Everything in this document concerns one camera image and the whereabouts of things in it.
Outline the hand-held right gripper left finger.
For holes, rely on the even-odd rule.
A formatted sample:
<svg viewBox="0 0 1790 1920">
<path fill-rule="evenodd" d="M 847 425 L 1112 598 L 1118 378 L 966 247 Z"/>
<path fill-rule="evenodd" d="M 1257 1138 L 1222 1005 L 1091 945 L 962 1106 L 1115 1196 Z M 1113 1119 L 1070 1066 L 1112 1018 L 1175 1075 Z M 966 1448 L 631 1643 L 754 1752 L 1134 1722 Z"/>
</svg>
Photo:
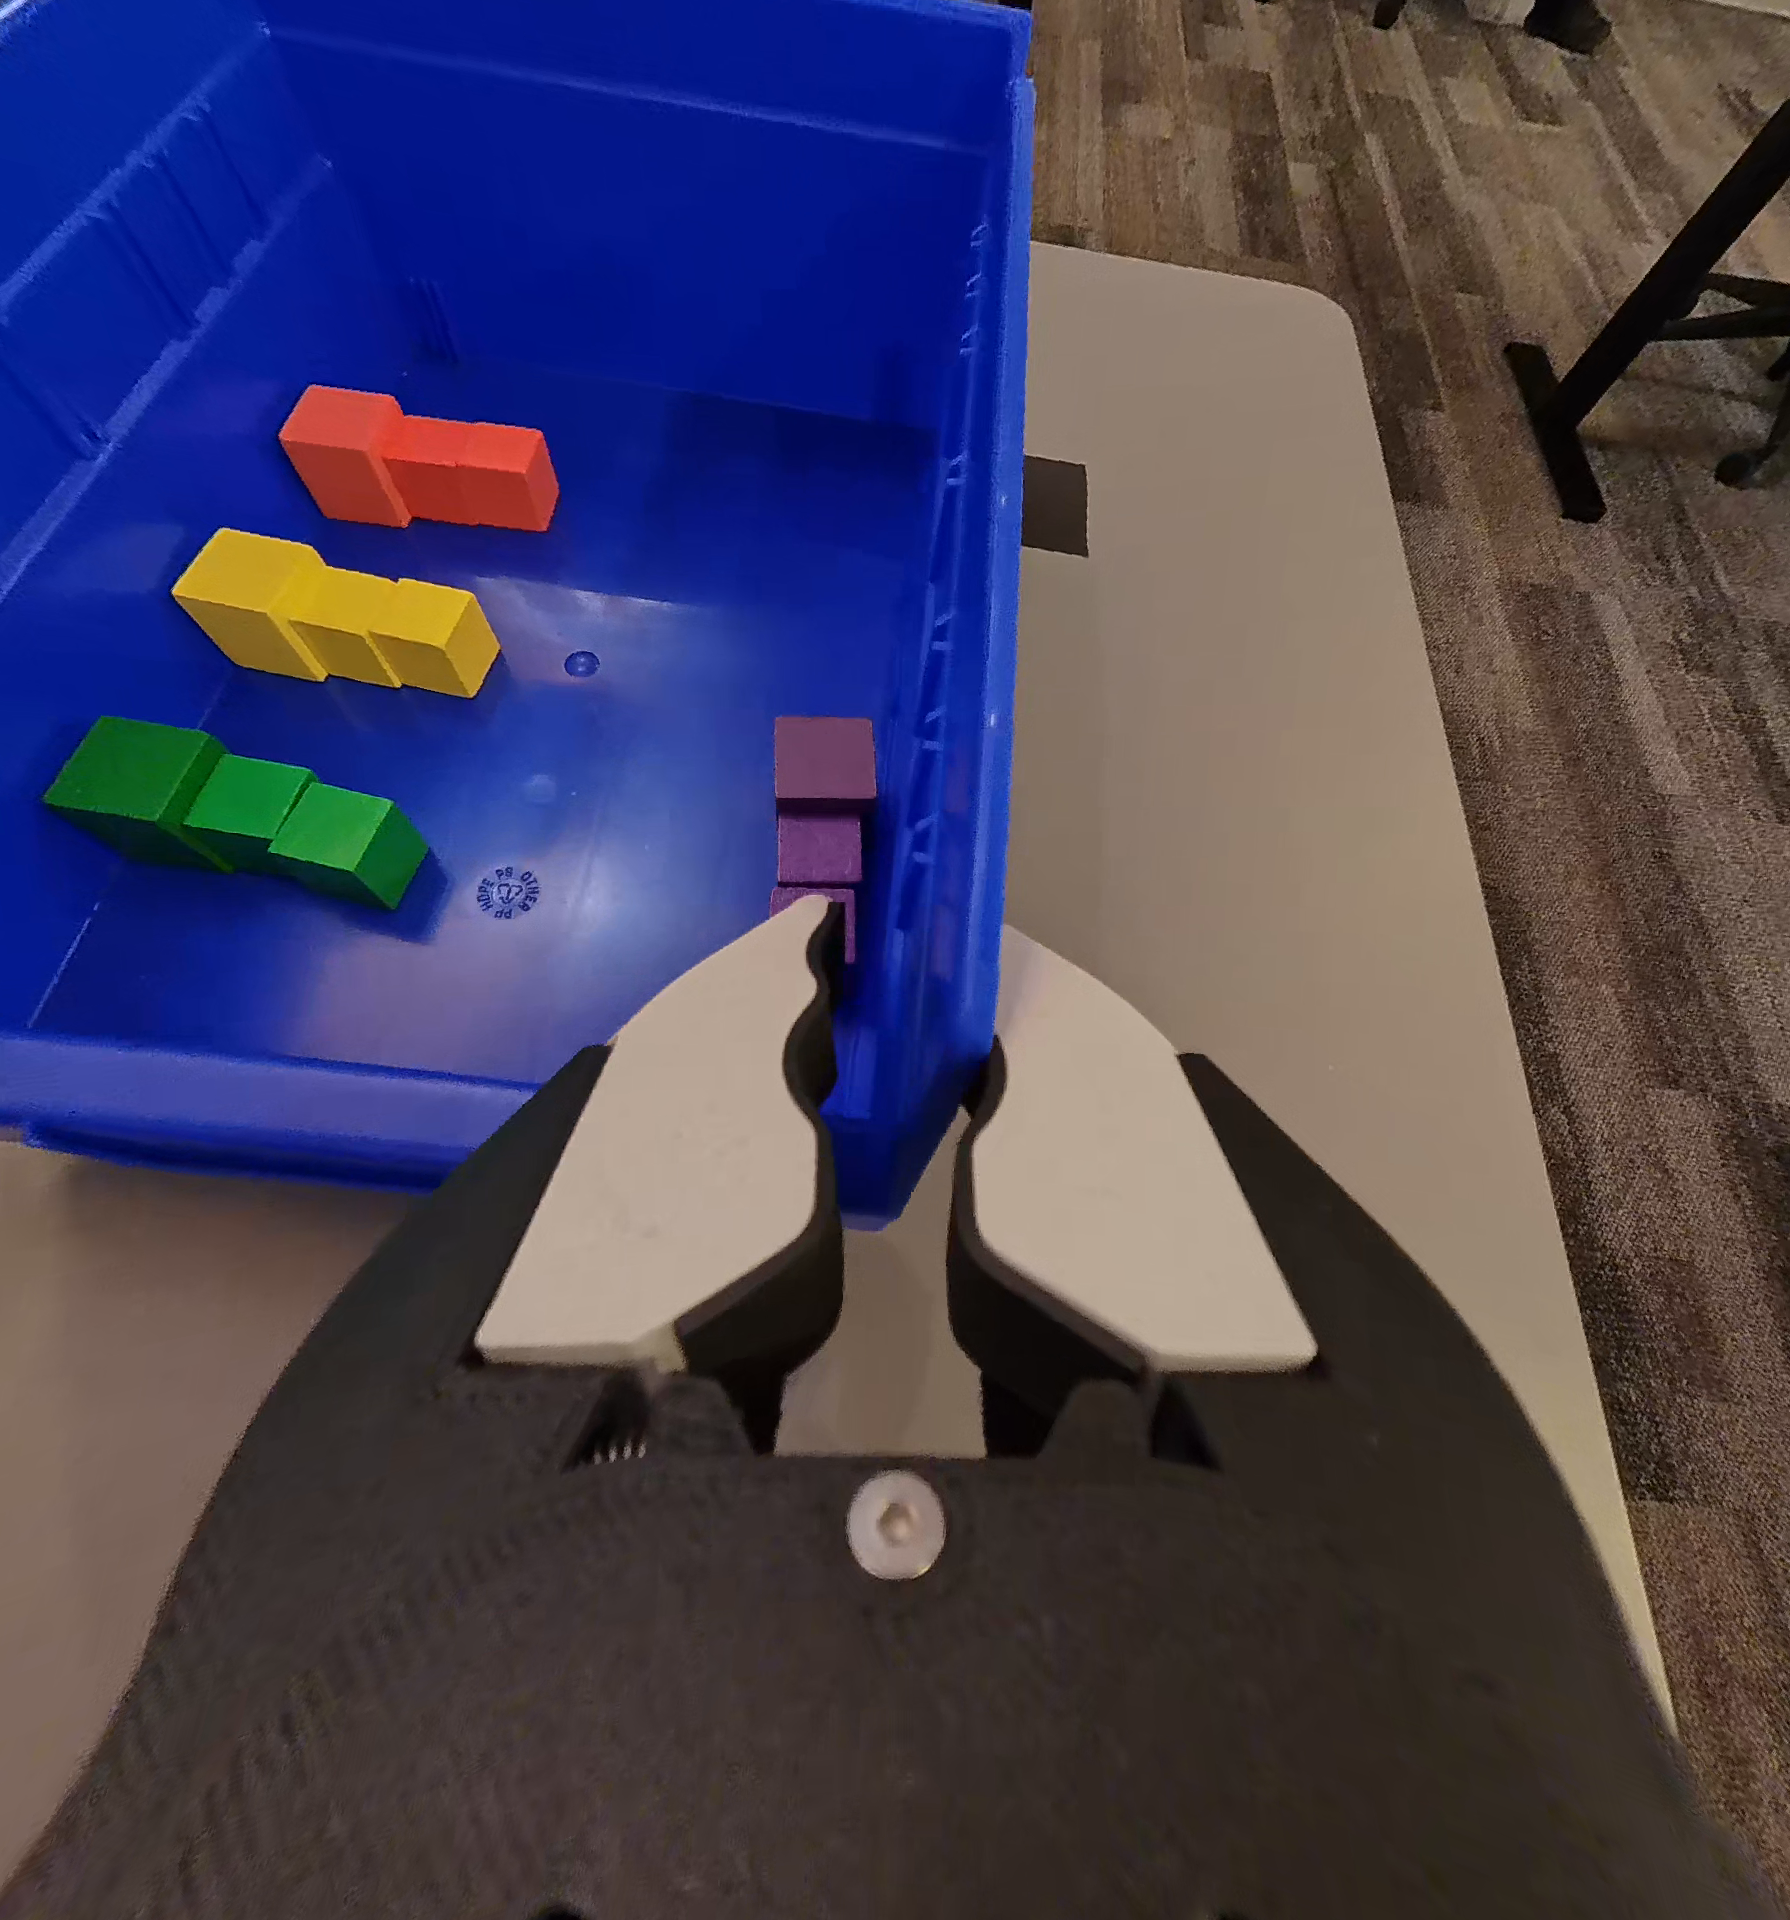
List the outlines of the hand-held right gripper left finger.
<svg viewBox="0 0 1790 1920">
<path fill-rule="evenodd" d="M 787 1373 L 832 1332 L 841 907 L 802 900 L 606 1047 L 476 1331 L 497 1363 Z"/>
</svg>

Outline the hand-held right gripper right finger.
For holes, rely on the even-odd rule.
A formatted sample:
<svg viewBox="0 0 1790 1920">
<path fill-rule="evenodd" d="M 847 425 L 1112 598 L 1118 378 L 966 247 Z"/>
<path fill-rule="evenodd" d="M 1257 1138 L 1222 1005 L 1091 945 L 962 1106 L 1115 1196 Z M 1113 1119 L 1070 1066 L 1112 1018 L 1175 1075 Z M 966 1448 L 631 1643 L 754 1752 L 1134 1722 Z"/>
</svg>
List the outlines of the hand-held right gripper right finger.
<svg viewBox="0 0 1790 1920">
<path fill-rule="evenodd" d="M 1317 1352 L 1183 1056 L 1013 926 L 948 1294 L 983 1373 L 1290 1373 Z"/>
</svg>

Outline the green wooden cube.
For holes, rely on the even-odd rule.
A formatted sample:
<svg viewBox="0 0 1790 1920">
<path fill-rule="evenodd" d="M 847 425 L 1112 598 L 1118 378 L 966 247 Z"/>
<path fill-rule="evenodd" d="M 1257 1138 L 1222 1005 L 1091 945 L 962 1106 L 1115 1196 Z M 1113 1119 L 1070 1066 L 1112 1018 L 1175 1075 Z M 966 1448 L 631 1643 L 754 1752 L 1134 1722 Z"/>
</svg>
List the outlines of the green wooden cube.
<svg viewBox="0 0 1790 1920">
<path fill-rule="evenodd" d="M 428 845 L 385 796 L 310 782 L 266 845 L 283 877 L 334 900 L 395 909 Z"/>
<path fill-rule="evenodd" d="M 187 828 L 187 810 L 225 758 L 201 730 L 98 718 L 43 792 L 43 807 L 138 863 L 226 874 Z"/>
<path fill-rule="evenodd" d="M 190 801 L 184 828 L 231 873 L 287 877 L 271 842 L 313 783 L 305 765 L 223 752 Z"/>
</svg>

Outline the blue plastic bin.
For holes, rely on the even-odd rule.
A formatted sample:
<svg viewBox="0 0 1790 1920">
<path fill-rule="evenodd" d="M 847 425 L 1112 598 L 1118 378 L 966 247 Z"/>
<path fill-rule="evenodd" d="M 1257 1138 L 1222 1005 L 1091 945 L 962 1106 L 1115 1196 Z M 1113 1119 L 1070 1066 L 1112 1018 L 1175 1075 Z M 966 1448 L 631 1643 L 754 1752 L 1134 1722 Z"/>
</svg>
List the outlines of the blue plastic bin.
<svg viewBox="0 0 1790 1920">
<path fill-rule="evenodd" d="M 827 1106 L 901 1212 L 994 1036 L 1030 18 L 996 3 L 0 3 L 0 1135 L 432 1187 L 764 920 L 777 716 L 868 716 Z M 540 429 L 542 534 L 328 519 L 307 385 Z M 219 527 L 476 593 L 481 693 L 235 666 Z M 138 863 L 103 716 L 393 801 L 395 909 Z"/>
</svg>

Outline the purple wooden cube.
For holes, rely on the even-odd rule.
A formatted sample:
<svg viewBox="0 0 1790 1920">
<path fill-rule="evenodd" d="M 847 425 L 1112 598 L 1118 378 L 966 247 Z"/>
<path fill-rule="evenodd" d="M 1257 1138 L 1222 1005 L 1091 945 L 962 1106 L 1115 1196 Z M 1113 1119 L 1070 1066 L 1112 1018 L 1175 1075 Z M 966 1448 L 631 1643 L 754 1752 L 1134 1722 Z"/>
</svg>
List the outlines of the purple wooden cube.
<svg viewBox="0 0 1790 1920">
<path fill-rule="evenodd" d="M 772 721 L 777 813 L 865 814 L 877 801 L 877 751 L 868 716 L 796 716 Z"/>
<path fill-rule="evenodd" d="M 842 947 L 841 957 L 846 968 L 854 968 L 857 961 L 857 897 L 859 891 L 854 884 L 838 882 L 813 882 L 813 884 L 777 884 L 768 893 L 767 915 L 774 918 L 787 912 L 802 900 L 821 900 L 838 904 L 842 914 Z"/>
<path fill-rule="evenodd" d="M 863 878 L 863 823 L 857 813 L 779 810 L 777 888 L 857 888 Z"/>
</svg>

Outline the black desk frame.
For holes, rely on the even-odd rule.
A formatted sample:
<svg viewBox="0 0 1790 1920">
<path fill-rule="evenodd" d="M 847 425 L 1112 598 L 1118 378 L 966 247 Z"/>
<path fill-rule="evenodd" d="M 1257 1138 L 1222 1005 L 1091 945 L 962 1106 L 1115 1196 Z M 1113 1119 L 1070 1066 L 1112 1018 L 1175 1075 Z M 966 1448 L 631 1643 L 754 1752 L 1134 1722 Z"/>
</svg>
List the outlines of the black desk frame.
<svg viewBox="0 0 1790 1920">
<path fill-rule="evenodd" d="M 1771 113 L 1566 371 L 1555 371 L 1538 344 L 1511 342 L 1502 349 L 1563 518 L 1601 519 L 1601 491 L 1580 429 L 1643 349 L 1744 341 L 1780 341 L 1785 346 L 1783 339 L 1748 339 L 1754 318 L 1738 319 L 1738 302 L 1713 293 L 1709 281 L 1731 274 L 1720 272 L 1720 259 L 1788 182 L 1790 99 Z"/>
</svg>

